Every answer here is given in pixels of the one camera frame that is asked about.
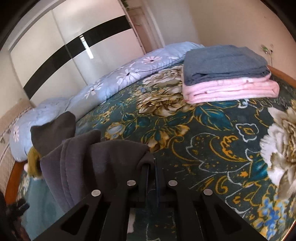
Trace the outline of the teal floral bed blanket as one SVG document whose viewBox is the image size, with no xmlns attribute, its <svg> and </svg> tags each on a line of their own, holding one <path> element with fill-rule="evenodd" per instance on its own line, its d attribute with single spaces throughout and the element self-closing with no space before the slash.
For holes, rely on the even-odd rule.
<svg viewBox="0 0 296 241">
<path fill-rule="evenodd" d="M 148 145 L 173 177 L 199 192 L 210 188 L 267 240 L 284 240 L 295 226 L 295 199 L 280 200 L 259 142 L 269 108 L 295 107 L 295 87 L 272 75 L 277 98 L 187 104 L 181 66 L 139 80 L 77 120 L 76 134 L 94 129 L 103 140 Z"/>
</svg>

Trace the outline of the mustard yellow knit garment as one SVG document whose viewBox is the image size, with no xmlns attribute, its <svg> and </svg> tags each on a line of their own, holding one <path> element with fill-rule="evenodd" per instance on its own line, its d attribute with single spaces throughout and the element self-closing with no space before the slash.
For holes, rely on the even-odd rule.
<svg viewBox="0 0 296 241">
<path fill-rule="evenodd" d="M 42 155 L 34 147 L 31 147 L 27 158 L 27 173 L 29 176 L 37 179 L 41 179 L 43 177 L 40 166 L 41 158 Z"/>
</svg>

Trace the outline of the beige fleece garment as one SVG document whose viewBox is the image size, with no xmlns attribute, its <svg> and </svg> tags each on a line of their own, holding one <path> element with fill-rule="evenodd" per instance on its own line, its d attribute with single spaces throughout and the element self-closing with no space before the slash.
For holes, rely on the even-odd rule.
<svg viewBox="0 0 296 241">
<path fill-rule="evenodd" d="M 24 169 L 25 172 L 28 173 L 28 163 L 25 163 L 24 164 L 23 169 Z"/>
</svg>

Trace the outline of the beige quilted headboard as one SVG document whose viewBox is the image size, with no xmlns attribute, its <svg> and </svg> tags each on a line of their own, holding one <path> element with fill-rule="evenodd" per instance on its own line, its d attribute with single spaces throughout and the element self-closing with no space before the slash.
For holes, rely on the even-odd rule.
<svg viewBox="0 0 296 241">
<path fill-rule="evenodd" d="M 10 110 L 1 116 L 1 193 L 6 194 L 8 183 L 16 163 L 25 156 L 29 148 L 31 118 L 33 107 L 28 100 L 20 100 Z"/>
</svg>

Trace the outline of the light blue floral quilt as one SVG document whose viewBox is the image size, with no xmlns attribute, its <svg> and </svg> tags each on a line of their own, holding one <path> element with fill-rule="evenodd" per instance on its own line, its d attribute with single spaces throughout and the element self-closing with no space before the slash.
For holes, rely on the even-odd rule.
<svg viewBox="0 0 296 241">
<path fill-rule="evenodd" d="M 27 154 L 33 146 L 32 126 L 42 126 L 67 111 L 73 113 L 76 120 L 79 120 L 122 89 L 182 62 L 188 51 L 199 48 L 203 48 L 203 45 L 192 42 L 169 44 L 102 76 L 72 97 L 46 99 L 36 108 L 23 114 L 12 127 L 10 149 L 13 158 L 18 162 L 27 159 Z"/>
</svg>

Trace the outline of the folded pink blanket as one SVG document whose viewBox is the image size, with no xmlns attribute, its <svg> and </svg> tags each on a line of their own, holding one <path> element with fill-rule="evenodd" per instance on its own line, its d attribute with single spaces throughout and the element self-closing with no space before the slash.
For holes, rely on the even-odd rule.
<svg viewBox="0 0 296 241">
<path fill-rule="evenodd" d="M 271 74 L 269 73 L 261 78 L 241 77 L 212 80 L 190 86 L 185 85 L 185 81 L 182 80 L 182 94 L 188 104 L 247 98 L 276 98 L 279 95 L 280 87 L 270 78 Z"/>
</svg>

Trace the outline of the folded blue grey blanket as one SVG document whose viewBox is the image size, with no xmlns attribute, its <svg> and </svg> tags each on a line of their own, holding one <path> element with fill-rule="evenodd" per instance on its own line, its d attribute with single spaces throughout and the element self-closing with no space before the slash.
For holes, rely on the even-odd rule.
<svg viewBox="0 0 296 241">
<path fill-rule="evenodd" d="M 241 77 L 269 75 L 267 61 L 247 47 L 211 46 L 186 53 L 183 65 L 185 85 Z"/>
</svg>

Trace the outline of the white wardrobe with black stripe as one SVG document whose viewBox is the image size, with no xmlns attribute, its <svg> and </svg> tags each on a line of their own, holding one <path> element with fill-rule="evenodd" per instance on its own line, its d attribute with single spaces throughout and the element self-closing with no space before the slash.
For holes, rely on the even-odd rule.
<svg viewBox="0 0 296 241">
<path fill-rule="evenodd" d="M 119 1 L 40 1 L 13 32 L 9 52 L 33 104 L 71 97 L 144 55 Z"/>
</svg>

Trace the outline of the green hanging plant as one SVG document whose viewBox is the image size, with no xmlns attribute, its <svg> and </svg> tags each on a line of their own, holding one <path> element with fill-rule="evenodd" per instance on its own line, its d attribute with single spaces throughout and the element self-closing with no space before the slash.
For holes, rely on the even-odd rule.
<svg viewBox="0 0 296 241">
<path fill-rule="evenodd" d="M 128 11 L 130 9 L 130 5 L 128 3 L 128 0 L 121 0 L 123 6 L 125 7 L 125 9 Z"/>
</svg>

